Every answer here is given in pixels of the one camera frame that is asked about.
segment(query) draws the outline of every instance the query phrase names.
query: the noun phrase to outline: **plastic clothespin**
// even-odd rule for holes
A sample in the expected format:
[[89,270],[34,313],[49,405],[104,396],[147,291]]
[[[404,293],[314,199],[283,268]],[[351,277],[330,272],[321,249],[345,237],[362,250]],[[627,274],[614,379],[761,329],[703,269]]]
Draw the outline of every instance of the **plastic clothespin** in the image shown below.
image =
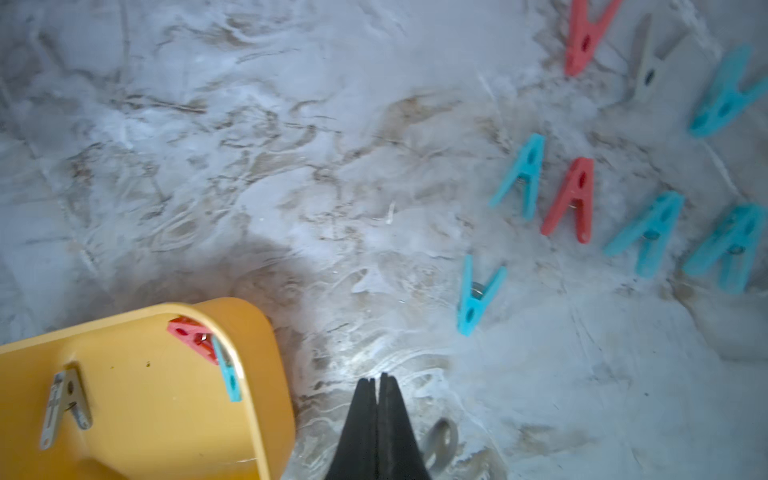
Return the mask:
[[632,89],[632,100],[634,101],[647,101],[656,90],[657,85],[661,81],[662,77],[667,73],[669,67],[669,57],[680,47],[683,40],[687,37],[685,34],[681,37],[663,57],[656,56],[654,49],[651,46],[654,33],[654,16],[648,14],[645,16],[644,22],[646,24],[643,42],[643,52],[640,59],[640,65],[637,68],[637,72],[634,79],[634,86]]
[[720,288],[728,293],[742,293],[750,279],[764,225],[765,210],[760,205],[745,204],[734,208],[690,256],[683,271],[691,276],[703,275],[724,257]]
[[603,18],[598,23],[590,23],[589,0],[573,0],[568,46],[565,50],[566,74],[575,77],[589,65],[620,5],[621,0],[611,0]]
[[579,157],[573,161],[554,203],[549,209],[541,234],[548,237],[556,228],[568,207],[576,209],[576,238],[589,243],[592,238],[592,190],[594,189],[594,161]]
[[205,325],[185,316],[180,316],[168,322],[167,331],[209,362],[214,365],[219,364],[216,360],[214,345],[210,341],[214,335]]
[[214,336],[213,341],[216,358],[219,359],[221,376],[224,378],[224,386],[227,387],[227,395],[230,396],[230,402],[239,402],[243,397],[240,395],[240,383],[237,381],[237,373],[232,365],[232,359],[221,346],[218,338]]
[[523,148],[518,153],[518,158],[512,169],[502,181],[496,195],[488,205],[493,208],[502,201],[504,196],[512,188],[518,178],[525,182],[523,194],[523,217],[526,220],[533,218],[536,213],[536,199],[538,197],[538,180],[541,177],[541,164],[544,161],[545,139],[539,134],[531,135]]
[[480,322],[488,304],[498,292],[507,276],[507,269],[500,266],[487,286],[472,282],[472,255],[464,259],[464,278],[462,279],[462,297],[458,305],[458,331],[469,336]]
[[762,78],[746,93],[739,90],[751,54],[751,46],[741,45],[729,52],[720,63],[690,125],[694,137],[706,137],[725,127],[768,91],[768,77]]
[[643,237],[635,271],[637,275],[652,277],[659,270],[664,249],[667,248],[684,204],[685,197],[678,192],[671,191],[659,195],[644,213],[611,240],[603,249],[603,253],[613,257]]

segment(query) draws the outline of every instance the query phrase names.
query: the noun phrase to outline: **blue clothespin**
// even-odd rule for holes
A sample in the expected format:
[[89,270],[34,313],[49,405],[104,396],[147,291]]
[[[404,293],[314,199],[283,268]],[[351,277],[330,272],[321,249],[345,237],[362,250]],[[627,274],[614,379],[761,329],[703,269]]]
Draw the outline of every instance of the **blue clothespin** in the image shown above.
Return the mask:
[[472,255],[464,259],[464,278],[462,279],[462,298],[458,305],[458,331],[469,336],[488,304],[498,292],[507,276],[506,267],[499,267],[487,286],[472,282]]
[[768,91],[768,78],[758,81],[748,92],[739,90],[752,47],[741,45],[720,63],[715,79],[704,96],[690,126],[694,137],[706,137],[728,125],[762,94]]
[[496,195],[488,205],[493,208],[502,201],[518,178],[525,182],[523,194],[523,217],[526,220],[533,218],[536,213],[536,198],[538,197],[538,180],[541,177],[541,163],[544,161],[545,139],[539,134],[531,135],[528,143],[520,149],[518,159],[512,165],[512,169],[502,181]]
[[227,395],[230,396],[230,402],[239,402],[242,397],[240,396],[240,383],[237,381],[237,374],[235,368],[232,365],[230,356],[227,355],[227,351],[221,347],[219,339],[216,336],[213,337],[214,352],[216,358],[219,361],[219,368],[221,369],[221,376],[224,378],[224,385],[227,387]]
[[625,251],[635,240],[643,237],[643,246],[637,257],[635,271],[637,275],[652,277],[659,270],[664,249],[667,248],[672,230],[685,204],[685,197],[678,192],[665,192],[632,223],[627,225],[611,242],[603,253],[609,257]]
[[765,210],[760,205],[740,205],[702,243],[683,265],[691,276],[704,274],[723,258],[720,288],[728,293],[742,293],[750,279],[757,244],[765,225]]

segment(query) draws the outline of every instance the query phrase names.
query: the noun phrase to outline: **yellow plastic container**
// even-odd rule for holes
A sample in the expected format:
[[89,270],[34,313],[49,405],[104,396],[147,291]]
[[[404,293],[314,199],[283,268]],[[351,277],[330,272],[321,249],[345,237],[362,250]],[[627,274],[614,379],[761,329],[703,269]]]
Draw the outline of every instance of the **yellow plastic container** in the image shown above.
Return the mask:
[[[179,316],[228,350],[241,402],[218,366],[166,331]],[[92,427],[71,413],[39,446],[54,374],[77,366]],[[272,327],[253,305],[164,303],[0,346],[0,478],[277,480],[295,425]]]

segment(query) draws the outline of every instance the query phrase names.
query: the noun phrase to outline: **white clothespin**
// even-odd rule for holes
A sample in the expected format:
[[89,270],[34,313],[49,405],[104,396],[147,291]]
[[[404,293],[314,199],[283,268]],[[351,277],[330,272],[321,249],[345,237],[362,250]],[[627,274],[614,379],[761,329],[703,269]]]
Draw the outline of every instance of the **white clothespin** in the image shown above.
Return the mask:
[[631,100],[637,102],[645,102],[654,94],[657,85],[659,85],[662,77],[669,68],[670,56],[680,47],[680,44],[688,36],[686,33],[683,35],[670,50],[663,57],[659,57],[654,53],[654,48],[651,46],[654,31],[654,16],[649,13],[644,18],[644,23],[647,25],[645,32],[640,32],[643,35],[643,50],[640,58],[640,65],[637,68],[637,72],[634,78],[634,84],[632,87]]

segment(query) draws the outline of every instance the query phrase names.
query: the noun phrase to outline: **gray clothespin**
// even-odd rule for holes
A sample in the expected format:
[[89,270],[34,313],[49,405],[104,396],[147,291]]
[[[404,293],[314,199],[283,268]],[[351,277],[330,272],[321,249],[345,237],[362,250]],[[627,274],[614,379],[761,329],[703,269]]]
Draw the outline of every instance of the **gray clothespin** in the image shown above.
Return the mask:
[[45,408],[43,433],[40,436],[40,448],[47,450],[53,445],[58,434],[59,424],[64,412],[69,410],[80,430],[88,430],[93,425],[91,410],[85,400],[80,376],[75,367],[67,368],[54,375],[48,404]]
[[669,51],[667,51],[665,56],[659,57],[654,53],[654,48],[652,46],[654,31],[653,14],[649,13],[646,15],[643,19],[643,23],[646,25],[646,28],[643,32],[641,26],[639,33],[642,38],[643,49],[640,58],[640,64],[637,68],[637,71],[635,72],[633,82],[634,84],[631,85],[631,100],[637,102],[645,102],[654,94],[657,85],[660,83],[660,80],[669,68],[668,60],[670,56],[680,47],[680,44],[688,36],[686,33],[680,37],[680,39],[675,42]]

